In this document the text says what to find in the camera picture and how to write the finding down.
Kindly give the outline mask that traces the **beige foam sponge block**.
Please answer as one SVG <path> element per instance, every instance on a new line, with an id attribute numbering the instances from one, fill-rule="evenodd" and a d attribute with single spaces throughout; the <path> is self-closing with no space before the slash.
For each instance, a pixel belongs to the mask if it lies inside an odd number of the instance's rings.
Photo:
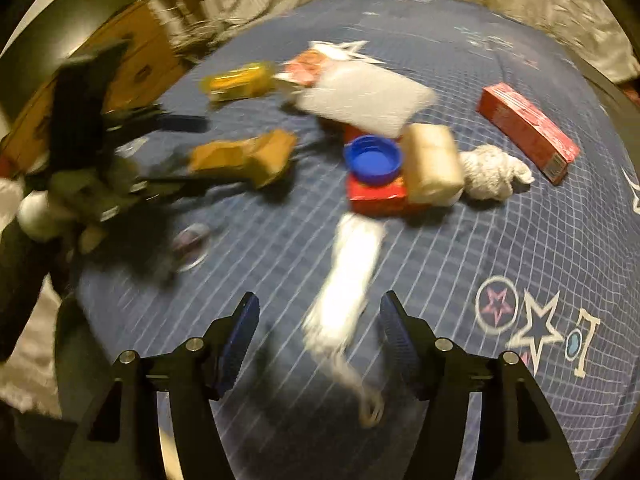
<path id="1" fill-rule="evenodd" d="M 456 141 L 447 126 L 408 125 L 399 145 L 410 204 L 448 207 L 460 198 L 464 174 Z"/>

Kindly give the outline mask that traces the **white round trash bin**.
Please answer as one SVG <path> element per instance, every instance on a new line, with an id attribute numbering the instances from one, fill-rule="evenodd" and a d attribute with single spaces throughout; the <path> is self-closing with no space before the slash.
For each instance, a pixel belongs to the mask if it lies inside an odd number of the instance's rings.
<path id="1" fill-rule="evenodd" d="M 70 217 L 68 211 L 49 196 L 48 192 L 30 192 L 21 201 L 16 214 L 22 231 L 39 243 L 64 234 Z"/>

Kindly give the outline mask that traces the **wooden chest of drawers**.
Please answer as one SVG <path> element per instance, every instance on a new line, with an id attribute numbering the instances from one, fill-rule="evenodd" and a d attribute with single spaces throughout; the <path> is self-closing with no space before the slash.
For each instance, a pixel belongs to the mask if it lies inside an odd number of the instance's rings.
<path id="1" fill-rule="evenodd" d="M 72 123 L 84 110 L 114 110 L 150 105 L 185 73 L 170 45 L 165 29 L 149 3 L 139 1 L 102 25 L 79 48 L 81 54 L 124 42 L 119 60 L 107 55 L 99 66 L 72 85 Z M 11 179 L 24 174 L 49 148 L 56 78 L 52 76 L 30 97 L 1 141 L 1 175 Z"/>

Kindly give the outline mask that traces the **black flat television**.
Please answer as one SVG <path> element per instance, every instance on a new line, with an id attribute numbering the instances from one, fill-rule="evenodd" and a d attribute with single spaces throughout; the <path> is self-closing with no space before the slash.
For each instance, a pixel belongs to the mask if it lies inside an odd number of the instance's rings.
<path id="1" fill-rule="evenodd" d="M 1 55 L 1 109 L 8 122 L 105 22 L 137 0 L 53 0 Z"/>

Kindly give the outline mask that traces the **gold foil snack bag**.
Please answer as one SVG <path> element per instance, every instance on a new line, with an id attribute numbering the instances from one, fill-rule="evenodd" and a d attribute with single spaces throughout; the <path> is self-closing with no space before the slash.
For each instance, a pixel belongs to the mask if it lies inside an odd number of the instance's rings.
<path id="1" fill-rule="evenodd" d="M 296 134 L 273 129 L 254 138 L 201 144 L 190 153 L 189 174 L 264 188 L 286 173 L 296 142 Z"/>

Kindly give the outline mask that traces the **gold foil wrapper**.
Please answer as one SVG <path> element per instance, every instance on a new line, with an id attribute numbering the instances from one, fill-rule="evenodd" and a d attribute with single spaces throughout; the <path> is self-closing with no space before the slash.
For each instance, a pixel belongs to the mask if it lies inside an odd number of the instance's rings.
<path id="1" fill-rule="evenodd" d="M 206 76 L 200 83 L 209 102 L 218 104 L 257 98 L 273 88 L 274 66 L 267 62 L 247 63 L 234 70 Z"/>

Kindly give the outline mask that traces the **red white crumpled cup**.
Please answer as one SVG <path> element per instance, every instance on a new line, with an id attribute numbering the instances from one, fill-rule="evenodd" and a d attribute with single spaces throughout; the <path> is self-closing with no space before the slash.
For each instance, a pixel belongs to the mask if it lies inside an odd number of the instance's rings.
<path id="1" fill-rule="evenodd" d="M 282 88 L 303 90 L 312 87 L 332 63 L 332 58 L 315 48 L 309 48 L 284 62 L 273 80 Z"/>

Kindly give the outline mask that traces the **white knotted cloth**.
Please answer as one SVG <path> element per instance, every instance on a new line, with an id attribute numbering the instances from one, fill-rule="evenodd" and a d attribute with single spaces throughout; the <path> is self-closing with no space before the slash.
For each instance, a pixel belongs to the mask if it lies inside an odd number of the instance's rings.
<path id="1" fill-rule="evenodd" d="M 464 192 L 472 200 L 504 202 L 515 192 L 527 190 L 534 182 L 525 162 L 495 145 L 484 144 L 459 154 Z"/>

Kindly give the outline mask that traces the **flat red box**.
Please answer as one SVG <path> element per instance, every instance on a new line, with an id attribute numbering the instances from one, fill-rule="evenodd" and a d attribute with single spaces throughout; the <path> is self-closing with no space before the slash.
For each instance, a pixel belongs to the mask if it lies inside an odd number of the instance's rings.
<path id="1" fill-rule="evenodd" d="M 358 136 L 375 136 L 375 134 L 365 133 L 354 126 L 347 125 L 344 127 L 344 146 Z M 425 209 L 423 205 L 413 205 L 408 202 L 402 166 L 400 175 L 393 182 L 378 188 L 359 182 L 347 168 L 346 194 L 352 211 L 369 217 L 409 217 Z"/>

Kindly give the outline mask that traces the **blue plastic lid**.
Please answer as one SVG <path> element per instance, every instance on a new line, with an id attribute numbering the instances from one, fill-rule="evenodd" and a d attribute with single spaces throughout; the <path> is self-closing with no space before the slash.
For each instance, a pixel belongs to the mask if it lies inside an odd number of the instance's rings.
<path id="1" fill-rule="evenodd" d="M 358 136 L 344 146 L 343 154 L 354 178 L 375 188 L 393 182 L 404 161 L 398 144 L 382 136 Z"/>

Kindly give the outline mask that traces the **long red carton box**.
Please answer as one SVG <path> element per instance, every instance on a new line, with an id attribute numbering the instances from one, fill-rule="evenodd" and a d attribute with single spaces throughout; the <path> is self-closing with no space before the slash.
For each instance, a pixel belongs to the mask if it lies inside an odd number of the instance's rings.
<path id="1" fill-rule="evenodd" d="M 544 112 L 504 82 L 483 89 L 477 111 L 504 133 L 553 185 L 564 179 L 580 153 L 577 144 Z"/>

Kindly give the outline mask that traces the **blue quilted bed cover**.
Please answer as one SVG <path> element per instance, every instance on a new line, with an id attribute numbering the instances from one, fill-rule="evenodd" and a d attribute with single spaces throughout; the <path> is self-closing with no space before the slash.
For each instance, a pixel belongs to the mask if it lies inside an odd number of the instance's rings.
<path id="1" fill-rule="evenodd" d="M 498 206 L 465 202 L 390 219 L 348 349 L 382 390 L 378 426 L 316 367 L 303 318 L 331 269 L 349 208 L 342 135 L 278 94 L 210 110 L 209 74 L 281 63 L 312 40 L 357 41 L 364 55 L 435 90 L 418 122 L 450 128 L 459 148 L 513 143 L 476 109 L 505 82 L 579 148 L 559 185 L 537 174 Z M 378 306 L 406 310 L 466 351 L 524 356 L 563 427 L 582 478 L 608 462 L 639 400 L 639 185 L 626 148 L 567 50 L 516 21 L 457 0 L 319 0 L 243 32 L 162 99 L 209 116 L 208 140 L 282 128 L 296 134 L 294 176 L 265 196 L 213 188 L 126 219 L 84 264 L 79 301 L 106 354 L 164 353 L 204 333 L 244 292 L 260 323 L 216 422 L 240 479 L 399 479 L 425 406 L 392 371 Z"/>

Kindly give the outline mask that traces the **white crumpled bedding pile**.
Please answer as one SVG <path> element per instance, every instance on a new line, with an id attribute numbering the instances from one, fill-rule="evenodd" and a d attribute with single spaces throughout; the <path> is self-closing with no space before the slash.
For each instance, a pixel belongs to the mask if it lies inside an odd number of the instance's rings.
<path id="1" fill-rule="evenodd" d="M 630 37 L 603 0 L 465 0 L 542 30 L 616 84 L 639 77 Z"/>

